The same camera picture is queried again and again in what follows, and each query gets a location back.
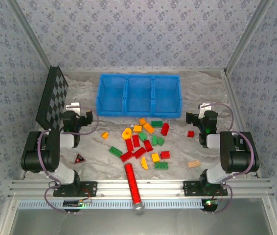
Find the wide aluminium base rail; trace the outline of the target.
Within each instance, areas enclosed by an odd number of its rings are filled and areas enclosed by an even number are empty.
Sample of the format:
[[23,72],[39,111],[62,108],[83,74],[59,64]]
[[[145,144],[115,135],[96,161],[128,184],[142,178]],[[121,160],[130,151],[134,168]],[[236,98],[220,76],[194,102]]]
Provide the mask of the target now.
[[[234,198],[274,197],[274,190],[268,179],[235,178],[227,181]],[[182,198],[183,180],[137,180],[141,199]],[[11,182],[8,197],[42,198],[48,188],[47,180],[15,180]],[[127,180],[99,180],[96,184],[96,199],[130,199]]]

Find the black grey checkerboard panel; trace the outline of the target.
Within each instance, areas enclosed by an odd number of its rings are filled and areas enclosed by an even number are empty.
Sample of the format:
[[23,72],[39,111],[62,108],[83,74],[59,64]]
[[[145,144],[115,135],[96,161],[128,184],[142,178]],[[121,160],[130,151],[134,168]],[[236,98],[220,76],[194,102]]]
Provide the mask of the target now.
[[60,129],[68,87],[61,69],[50,67],[36,115],[36,121],[43,129]]

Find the aluminium table edge rail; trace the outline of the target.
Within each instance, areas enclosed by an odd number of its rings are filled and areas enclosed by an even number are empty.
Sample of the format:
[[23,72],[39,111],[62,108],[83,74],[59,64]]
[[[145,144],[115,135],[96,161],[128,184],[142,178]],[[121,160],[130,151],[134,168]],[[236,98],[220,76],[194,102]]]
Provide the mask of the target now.
[[142,72],[142,73],[147,73],[147,72],[183,72],[183,71],[202,71],[202,72],[219,72],[219,71],[224,71],[224,68],[194,68],[194,69],[182,69],[182,68],[177,68],[177,69],[169,69],[169,68],[160,68],[160,69],[92,69],[92,70],[87,70],[87,69],[75,69],[75,70],[62,70],[63,73],[74,73],[74,72],[98,72],[98,73],[114,73],[114,72],[121,72],[121,73],[130,73],[130,72]]

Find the aluminium frame post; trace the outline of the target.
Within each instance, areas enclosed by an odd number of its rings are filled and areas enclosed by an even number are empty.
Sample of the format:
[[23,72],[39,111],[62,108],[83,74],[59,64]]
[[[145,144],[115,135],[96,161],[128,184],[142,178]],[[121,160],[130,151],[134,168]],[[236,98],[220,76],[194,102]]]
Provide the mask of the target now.
[[22,30],[27,36],[27,39],[33,46],[35,52],[37,53],[39,59],[43,63],[44,67],[49,70],[51,63],[42,48],[37,36],[35,35],[29,21],[26,18],[26,15],[23,13],[22,8],[20,7],[19,3],[17,0],[5,0],[7,4],[9,5],[12,13],[16,17],[18,23],[20,24]]
[[225,67],[225,74],[229,75],[232,73],[236,64],[238,63],[240,57],[242,56],[245,48],[247,47],[249,41],[253,37],[255,31],[257,30],[259,24],[261,23],[263,17],[268,11],[273,0],[260,0],[254,13],[252,14],[249,23],[247,24],[244,32],[242,33],[230,59]]

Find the blue three-compartment plastic bin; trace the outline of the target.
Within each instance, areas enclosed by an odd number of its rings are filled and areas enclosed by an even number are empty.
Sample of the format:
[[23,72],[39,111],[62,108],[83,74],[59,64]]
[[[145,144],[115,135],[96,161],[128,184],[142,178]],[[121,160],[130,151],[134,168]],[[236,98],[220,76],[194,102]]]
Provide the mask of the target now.
[[166,74],[102,74],[96,109],[97,114],[103,117],[180,118],[180,77]]

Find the red glitter toy microphone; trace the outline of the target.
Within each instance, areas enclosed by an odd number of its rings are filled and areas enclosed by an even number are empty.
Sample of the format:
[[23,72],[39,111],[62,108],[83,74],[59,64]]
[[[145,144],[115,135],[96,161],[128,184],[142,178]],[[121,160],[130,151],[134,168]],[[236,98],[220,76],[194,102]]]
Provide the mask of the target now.
[[142,215],[144,214],[144,204],[140,197],[139,188],[137,186],[137,181],[135,178],[132,164],[125,164],[124,169],[132,197],[133,211],[136,215]]

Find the grey metal panel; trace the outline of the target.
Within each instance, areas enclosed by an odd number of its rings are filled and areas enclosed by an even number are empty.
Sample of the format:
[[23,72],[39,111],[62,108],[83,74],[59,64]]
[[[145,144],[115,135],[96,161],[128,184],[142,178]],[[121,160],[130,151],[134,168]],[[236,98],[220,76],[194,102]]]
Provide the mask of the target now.
[[9,200],[0,235],[277,235],[274,204],[264,199],[234,199],[222,213],[200,209],[91,209],[67,215],[42,202]]

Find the red black triangle sign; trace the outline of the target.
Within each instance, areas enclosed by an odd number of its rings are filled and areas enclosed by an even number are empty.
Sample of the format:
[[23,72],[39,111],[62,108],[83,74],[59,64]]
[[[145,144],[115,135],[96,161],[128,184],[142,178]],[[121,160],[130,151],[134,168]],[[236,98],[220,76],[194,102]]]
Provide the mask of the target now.
[[81,154],[78,153],[75,158],[74,164],[82,163],[85,161],[86,161],[86,159]]

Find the yellow lego piece with hole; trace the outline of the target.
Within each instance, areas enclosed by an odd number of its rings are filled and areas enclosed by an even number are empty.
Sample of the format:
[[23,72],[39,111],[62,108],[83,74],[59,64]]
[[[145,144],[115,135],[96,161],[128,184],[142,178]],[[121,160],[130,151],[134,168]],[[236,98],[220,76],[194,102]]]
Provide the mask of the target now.
[[132,136],[131,128],[125,128],[121,136],[124,140],[130,139]]

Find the small green-lit circuit board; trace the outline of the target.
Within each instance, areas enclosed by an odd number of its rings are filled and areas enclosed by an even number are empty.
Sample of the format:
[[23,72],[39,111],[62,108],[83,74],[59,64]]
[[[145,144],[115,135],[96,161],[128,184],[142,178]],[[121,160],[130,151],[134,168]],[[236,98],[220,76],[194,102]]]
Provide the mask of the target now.
[[83,200],[64,200],[63,207],[82,208],[84,206]]
[[202,211],[215,212],[217,210],[219,201],[217,199],[203,199],[202,200]]

